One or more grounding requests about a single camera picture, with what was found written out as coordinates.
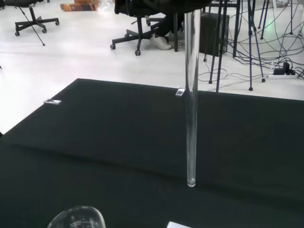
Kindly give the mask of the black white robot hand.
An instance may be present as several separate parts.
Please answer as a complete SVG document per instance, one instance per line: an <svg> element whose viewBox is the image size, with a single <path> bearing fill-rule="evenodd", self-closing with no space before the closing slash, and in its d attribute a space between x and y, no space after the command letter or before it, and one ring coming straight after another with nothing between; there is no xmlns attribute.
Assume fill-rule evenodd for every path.
<svg viewBox="0 0 304 228"><path fill-rule="evenodd" d="M151 0L151 6L163 13L188 13L208 6L211 0Z"/></svg>

